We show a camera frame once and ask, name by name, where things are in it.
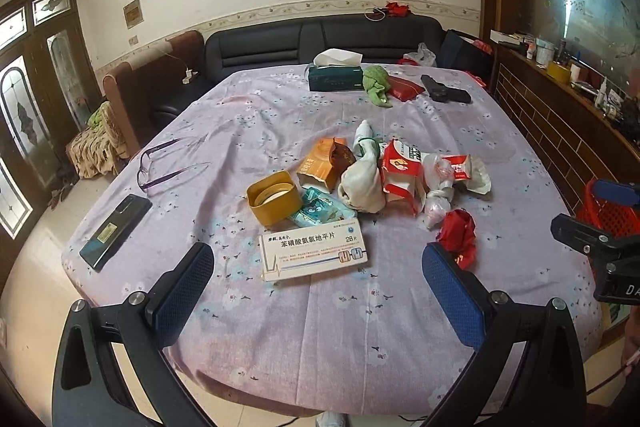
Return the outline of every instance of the glass door panel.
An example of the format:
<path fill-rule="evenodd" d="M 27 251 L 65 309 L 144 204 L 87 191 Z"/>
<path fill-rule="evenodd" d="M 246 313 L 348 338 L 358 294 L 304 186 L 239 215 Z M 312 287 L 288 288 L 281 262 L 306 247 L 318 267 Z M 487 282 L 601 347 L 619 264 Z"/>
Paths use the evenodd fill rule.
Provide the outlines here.
<path fill-rule="evenodd" d="M 11 42 L 26 32 L 27 20 L 24 8 L 21 8 L 0 22 L 0 50 L 7 47 Z"/>
<path fill-rule="evenodd" d="M 11 239 L 15 239 L 32 212 L 33 208 L 0 156 L 0 222 Z"/>
<path fill-rule="evenodd" d="M 0 71 L 0 107 L 14 143 L 42 187 L 55 181 L 60 162 L 20 55 Z"/>
<path fill-rule="evenodd" d="M 36 0 L 32 3 L 33 22 L 38 25 L 70 8 L 69 0 Z"/>
<path fill-rule="evenodd" d="M 71 111 L 71 116 L 78 129 L 83 130 L 86 128 L 86 121 L 92 111 L 89 108 L 87 93 L 78 75 L 68 31 L 62 30 L 47 38 L 47 49 L 66 105 Z"/>

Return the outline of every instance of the green cloth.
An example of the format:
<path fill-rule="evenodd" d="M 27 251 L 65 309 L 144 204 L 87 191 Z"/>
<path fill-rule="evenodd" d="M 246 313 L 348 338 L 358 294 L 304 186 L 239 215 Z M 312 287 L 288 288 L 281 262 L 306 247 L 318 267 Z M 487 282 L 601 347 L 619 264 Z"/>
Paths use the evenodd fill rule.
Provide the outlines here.
<path fill-rule="evenodd" d="M 385 93 L 391 89 L 389 74 L 382 66 L 369 66 L 362 75 L 362 87 L 378 107 L 392 107 Z"/>
<path fill-rule="evenodd" d="M 95 129 L 96 127 L 98 127 L 100 125 L 100 122 L 102 121 L 102 113 L 100 112 L 100 108 L 98 108 L 90 117 L 89 120 L 86 121 L 86 124 L 91 127 L 92 129 Z"/>

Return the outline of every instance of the tissue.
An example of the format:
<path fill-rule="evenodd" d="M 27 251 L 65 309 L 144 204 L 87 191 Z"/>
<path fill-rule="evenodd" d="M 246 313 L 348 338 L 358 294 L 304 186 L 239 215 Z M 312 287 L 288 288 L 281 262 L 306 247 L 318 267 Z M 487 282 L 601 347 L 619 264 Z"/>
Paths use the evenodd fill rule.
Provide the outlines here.
<path fill-rule="evenodd" d="M 316 66 L 359 66 L 362 62 L 362 54 L 347 50 L 331 48 L 314 58 Z"/>

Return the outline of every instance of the brown armchair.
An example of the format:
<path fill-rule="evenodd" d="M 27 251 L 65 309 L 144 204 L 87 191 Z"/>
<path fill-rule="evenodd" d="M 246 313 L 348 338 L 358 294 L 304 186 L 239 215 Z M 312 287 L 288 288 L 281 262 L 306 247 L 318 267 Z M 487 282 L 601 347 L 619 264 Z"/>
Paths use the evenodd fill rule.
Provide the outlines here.
<path fill-rule="evenodd" d="M 209 89 L 203 84 L 204 75 L 198 82 L 192 80 L 196 87 L 182 83 L 187 68 L 198 71 L 203 47 L 202 35 L 188 31 L 140 52 L 103 78 L 104 92 L 131 157 L 161 130 L 153 115 L 158 104 L 177 98 L 188 105 Z M 189 91 L 187 97 L 183 91 Z"/>

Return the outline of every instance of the floor tile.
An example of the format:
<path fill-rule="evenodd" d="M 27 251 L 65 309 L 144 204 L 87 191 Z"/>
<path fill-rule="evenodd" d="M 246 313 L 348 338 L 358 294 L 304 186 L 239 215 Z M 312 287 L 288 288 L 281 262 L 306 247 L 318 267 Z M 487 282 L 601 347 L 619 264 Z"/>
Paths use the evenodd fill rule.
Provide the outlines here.
<path fill-rule="evenodd" d="M 91 180 L 80 180 L 58 207 L 62 207 L 78 217 L 84 217 L 95 201 L 107 189 L 113 177 L 98 176 Z"/>
<path fill-rule="evenodd" d="M 291 416 L 244 407 L 238 427 L 276 427 L 291 420 Z M 316 427 L 316 417 L 300 418 L 293 422 L 291 427 Z"/>
<path fill-rule="evenodd" d="M 121 344 L 114 344 L 113 348 L 116 353 L 118 364 L 120 365 L 120 370 L 122 371 L 122 376 L 129 387 L 131 396 L 136 402 L 139 411 L 149 418 L 159 421 L 156 411 L 153 409 L 153 406 L 146 397 L 146 394 L 142 389 L 142 385 L 133 370 L 124 346 Z M 187 390 L 191 393 L 191 396 L 194 397 L 196 402 L 218 427 L 238 427 L 240 416 L 242 414 L 242 405 L 229 402 L 207 393 L 207 391 L 198 387 L 181 373 L 179 373 L 178 376 L 186 386 Z"/>
<path fill-rule="evenodd" d="M 34 413 L 51 425 L 51 391 L 66 315 L 79 294 L 66 277 L 60 254 L 82 216 L 108 183 L 81 180 L 67 199 L 47 209 L 20 250 L 0 298 L 7 349 L 0 362 Z"/>
<path fill-rule="evenodd" d="M 351 427 L 417 427 L 423 422 L 407 422 L 399 416 L 350 416 Z"/>
<path fill-rule="evenodd" d="M 587 360 L 584 364 L 584 380 L 587 384 L 587 391 L 609 378 L 620 368 L 620 357 L 622 356 L 623 346 L 624 340 L 620 339 Z M 615 380 L 591 394 L 587 400 L 589 403 L 610 405 L 624 384 L 625 378 L 619 375 Z"/>

